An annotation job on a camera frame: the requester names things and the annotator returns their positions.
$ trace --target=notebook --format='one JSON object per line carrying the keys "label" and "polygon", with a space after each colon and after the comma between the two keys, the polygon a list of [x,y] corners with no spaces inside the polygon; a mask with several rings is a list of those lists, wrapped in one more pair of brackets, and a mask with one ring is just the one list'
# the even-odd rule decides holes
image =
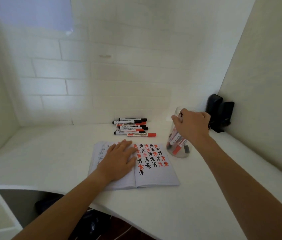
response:
{"label": "notebook", "polygon": [[[113,143],[105,141],[94,145],[88,175],[97,168],[111,145]],[[138,149],[133,154],[137,157],[136,165],[122,179],[111,182],[105,190],[180,184],[163,145],[132,144],[131,146]]]}

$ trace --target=white desk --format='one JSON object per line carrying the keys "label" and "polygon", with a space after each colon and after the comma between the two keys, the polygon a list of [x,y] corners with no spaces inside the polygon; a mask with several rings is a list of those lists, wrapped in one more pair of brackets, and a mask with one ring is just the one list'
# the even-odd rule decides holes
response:
{"label": "white desk", "polygon": [[[149,123],[165,143],[171,123]],[[31,189],[65,194],[88,173],[92,146],[119,141],[112,125],[20,129],[0,150],[0,189]],[[282,173],[226,133],[210,132],[223,150],[282,202]],[[114,214],[157,239],[246,239],[212,173],[192,148],[186,159],[169,156],[179,187],[101,193],[92,208]]]}

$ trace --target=blue paper on wall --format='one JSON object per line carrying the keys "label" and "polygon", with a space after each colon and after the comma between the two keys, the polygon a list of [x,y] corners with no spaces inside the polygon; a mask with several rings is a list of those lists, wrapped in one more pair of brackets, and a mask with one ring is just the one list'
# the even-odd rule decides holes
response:
{"label": "blue paper on wall", "polygon": [[0,21],[72,31],[71,0],[0,0]]}

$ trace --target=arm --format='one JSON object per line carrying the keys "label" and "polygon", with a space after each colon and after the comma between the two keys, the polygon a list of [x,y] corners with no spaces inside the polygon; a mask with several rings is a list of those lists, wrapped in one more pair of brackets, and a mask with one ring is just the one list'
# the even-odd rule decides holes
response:
{"label": "arm", "polygon": [[137,149],[125,150],[132,141],[112,145],[97,169],[73,190],[63,196],[13,240],[67,240],[94,198],[113,180],[119,180],[135,165],[136,157],[128,158]]}
{"label": "arm", "polygon": [[282,239],[282,204],[209,136],[210,115],[182,110],[178,132],[201,154],[248,240]]}

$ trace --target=pen holder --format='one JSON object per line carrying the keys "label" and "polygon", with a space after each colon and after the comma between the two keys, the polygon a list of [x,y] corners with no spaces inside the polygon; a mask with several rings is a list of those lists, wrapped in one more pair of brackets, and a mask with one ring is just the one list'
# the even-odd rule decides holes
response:
{"label": "pen holder", "polygon": [[[183,115],[180,113],[182,109],[183,107],[178,107],[174,113],[175,116],[178,116],[180,121],[183,120]],[[194,108],[186,109],[195,112]],[[170,153],[172,156],[178,158],[186,158],[190,155],[191,146],[191,143],[189,143],[177,132],[174,124],[172,123],[169,137],[167,139],[167,152]]]}

